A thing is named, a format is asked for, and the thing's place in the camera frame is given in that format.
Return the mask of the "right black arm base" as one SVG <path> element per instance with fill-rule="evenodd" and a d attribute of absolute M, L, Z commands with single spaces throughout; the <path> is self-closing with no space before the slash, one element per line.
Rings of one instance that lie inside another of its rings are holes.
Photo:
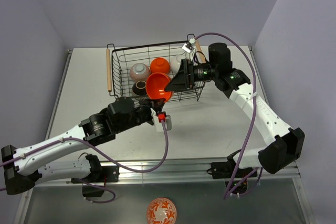
<path fill-rule="evenodd" d="M 234 165 L 230 164 L 229 161 L 226 162 L 212 162 L 210 164 L 210 168 L 206 171 L 207 174 L 212 176 L 212 179 L 227 179 L 225 181 L 225 185 L 228 185 L 228 182 L 232 176 L 234 170 Z M 244 168 L 238 169 L 235 175 L 235 180 L 231 187 L 234 187 L 242 178 L 247 176 L 250 172 L 252 172 L 252 168 Z M 248 190 L 248 182 L 244 181 L 240 184 L 234 191 L 233 194 L 243 194 L 246 193 Z"/>

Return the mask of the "black white patterned bowl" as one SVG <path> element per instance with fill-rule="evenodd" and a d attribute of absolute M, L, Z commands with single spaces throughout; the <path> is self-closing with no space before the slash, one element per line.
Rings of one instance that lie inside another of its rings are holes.
<path fill-rule="evenodd" d="M 134 64 L 130 70 L 130 78 L 135 82 L 146 81 L 150 74 L 149 67 L 143 63 Z"/>

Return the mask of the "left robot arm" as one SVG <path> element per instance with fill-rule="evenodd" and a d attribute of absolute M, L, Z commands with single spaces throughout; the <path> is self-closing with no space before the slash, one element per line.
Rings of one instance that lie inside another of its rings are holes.
<path fill-rule="evenodd" d="M 98 145 L 115 140 L 117 134 L 143 123 L 166 133 L 172 123 L 163 111 L 165 102 L 163 98 L 144 99 L 135 105 L 131 98 L 121 97 L 56 137 L 27 147 L 4 146 L 1 149 L 3 190 L 8 195 L 17 195 L 38 184 L 68 177 L 89 183 L 98 181 L 102 167 L 96 156 L 88 154 L 73 162 L 59 159 L 88 148 L 96 150 Z"/>

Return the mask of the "grey white bowl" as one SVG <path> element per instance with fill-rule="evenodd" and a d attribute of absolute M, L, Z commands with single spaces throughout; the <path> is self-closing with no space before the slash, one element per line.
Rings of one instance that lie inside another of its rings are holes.
<path fill-rule="evenodd" d="M 182 59 L 185 59 L 185 55 L 177 55 L 171 58 L 170 68 L 174 74 L 178 73 Z"/>

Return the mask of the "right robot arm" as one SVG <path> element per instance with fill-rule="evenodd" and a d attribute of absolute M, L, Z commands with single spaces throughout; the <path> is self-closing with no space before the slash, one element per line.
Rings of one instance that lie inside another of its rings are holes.
<path fill-rule="evenodd" d="M 165 91 L 191 90 L 198 82 L 213 81 L 216 88 L 233 101 L 250 118 L 266 144 L 264 148 L 240 150 L 232 154 L 227 164 L 228 173 L 240 176 L 245 168 L 260 167 L 275 174 L 296 161 L 302 151 L 305 134 L 284 122 L 254 90 L 246 74 L 233 67 L 230 50 L 225 43 L 214 43 L 208 48 L 209 59 L 194 64 L 196 48 L 186 42 L 182 49 L 187 57 L 181 60 L 178 72 Z"/>

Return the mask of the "brown bowl beige inside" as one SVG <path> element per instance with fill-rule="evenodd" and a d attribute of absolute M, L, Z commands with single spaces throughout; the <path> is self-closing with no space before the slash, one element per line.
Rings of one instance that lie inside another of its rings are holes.
<path fill-rule="evenodd" d="M 146 82 L 143 80 L 137 81 L 132 87 L 132 95 L 137 97 L 147 95 Z"/>

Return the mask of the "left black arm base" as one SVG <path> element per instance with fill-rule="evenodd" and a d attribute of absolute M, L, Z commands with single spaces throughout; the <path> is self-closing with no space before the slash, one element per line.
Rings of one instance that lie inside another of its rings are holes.
<path fill-rule="evenodd" d="M 99 168 L 89 168 L 89 174 L 82 178 L 83 181 L 90 184 L 99 184 L 100 187 L 106 187 L 107 183 L 116 183 L 119 179 L 118 166 L 102 166 Z M 82 195 L 88 198 L 100 198 L 104 190 L 97 189 L 82 183 L 78 178 L 72 178 L 72 184 L 82 184 Z"/>

